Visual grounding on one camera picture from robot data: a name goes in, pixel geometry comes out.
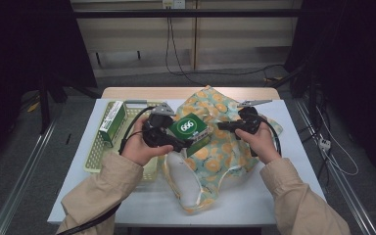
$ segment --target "person's left hand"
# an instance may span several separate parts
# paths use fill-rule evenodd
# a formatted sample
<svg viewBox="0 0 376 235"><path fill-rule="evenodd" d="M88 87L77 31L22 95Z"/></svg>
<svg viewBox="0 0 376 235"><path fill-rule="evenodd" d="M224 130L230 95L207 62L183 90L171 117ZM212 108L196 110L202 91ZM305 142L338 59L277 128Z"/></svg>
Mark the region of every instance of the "person's left hand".
<svg viewBox="0 0 376 235"><path fill-rule="evenodd" d="M138 165L146 165L153 157L168 154L173 150L172 145L164 145L157 148L149 147L143 140L142 126L147 117L141 117L136 120L133 126L133 133L127 139L124 146L122 156L127 158Z"/></svg>

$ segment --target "yellow patterned cloth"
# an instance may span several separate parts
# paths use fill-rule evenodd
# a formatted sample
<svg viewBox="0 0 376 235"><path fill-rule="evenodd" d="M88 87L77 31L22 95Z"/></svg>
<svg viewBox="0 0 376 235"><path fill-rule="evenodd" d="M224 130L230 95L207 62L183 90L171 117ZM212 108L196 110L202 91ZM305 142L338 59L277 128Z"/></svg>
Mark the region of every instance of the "yellow patterned cloth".
<svg viewBox="0 0 376 235"><path fill-rule="evenodd" d="M186 206L180 201L181 194L170 176L170 169L164 159L164 175L179 199L180 205L187 212L196 212L212 204L218 197L218 190L222 179L227 176L241 176L251 171L258 158L253 158L249 145L237 140L234 133L219 130L217 123L221 121L240 119L238 115L239 102L226 97L210 86L198 91L187 99L176 111L175 120L189 114L195 114L212 130L211 142L198 152L184 159L187 167L195 174L200 187L196 205ZM268 118L277 134L282 127Z"/></svg>

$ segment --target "power outlet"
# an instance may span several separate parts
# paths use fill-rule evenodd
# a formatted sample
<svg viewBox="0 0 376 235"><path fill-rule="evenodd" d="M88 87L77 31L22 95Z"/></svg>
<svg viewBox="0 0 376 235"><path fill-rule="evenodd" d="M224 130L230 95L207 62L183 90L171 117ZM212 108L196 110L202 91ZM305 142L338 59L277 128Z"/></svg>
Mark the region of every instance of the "power outlet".
<svg viewBox="0 0 376 235"><path fill-rule="evenodd" d="M319 147L325 151L328 151L331 148L331 141L320 138Z"/></svg>
<svg viewBox="0 0 376 235"><path fill-rule="evenodd" d="M185 0L173 0L173 9L185 9Z"/></svg>
<svg viewBox="0 0 376 235"><path fill-rule="evenodd" d="M164 9L173 9L173 0L163 0Z"/></svg>

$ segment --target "hand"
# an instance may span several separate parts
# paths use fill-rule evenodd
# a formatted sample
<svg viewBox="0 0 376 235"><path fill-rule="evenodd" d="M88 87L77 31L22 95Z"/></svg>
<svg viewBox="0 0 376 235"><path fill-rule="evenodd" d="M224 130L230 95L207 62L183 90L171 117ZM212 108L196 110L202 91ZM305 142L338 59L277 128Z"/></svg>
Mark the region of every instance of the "hand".
<svg viewBox="0 0 376 235"><path fill-rule="evenodd" d="M147 120L146 117L141 117L136 120L133 126L133 133L127 139L124 146L122 156L138 165L146 165L153 157L168 154L173 150L172 145L164 145L158 148L149 147L142 137L142 126Z"/></svg>
<svg viewBox="0 0 376 235"><path fill-rule="evenodd" d="M253 151L258 154L258 158L265 165L274 160L282 158L274 147L270 128L266 123L262 122L258 127L258 132L255 134L250 134L249 132L241 129L236 129L235 132L242 140L249 143Z"/></svg>

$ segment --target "beige jacket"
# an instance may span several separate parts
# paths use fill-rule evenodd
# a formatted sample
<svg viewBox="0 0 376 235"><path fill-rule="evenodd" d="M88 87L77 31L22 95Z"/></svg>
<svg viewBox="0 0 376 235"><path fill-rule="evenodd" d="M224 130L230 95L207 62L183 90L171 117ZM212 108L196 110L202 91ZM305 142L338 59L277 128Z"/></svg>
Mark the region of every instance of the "beige jacket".
<svg viewBox="0 0 376 235"><path fill-rule="evenodd" d="M104 158L99 174L91 175L62 200L66 218L58 233L107 212L135 189L143 167L116 154ZM347 223L301 181L288 159L273 161L260 172L274 198L277 227L282 234L350 234ZM80 234L114 234L115 217Z"/></svg>

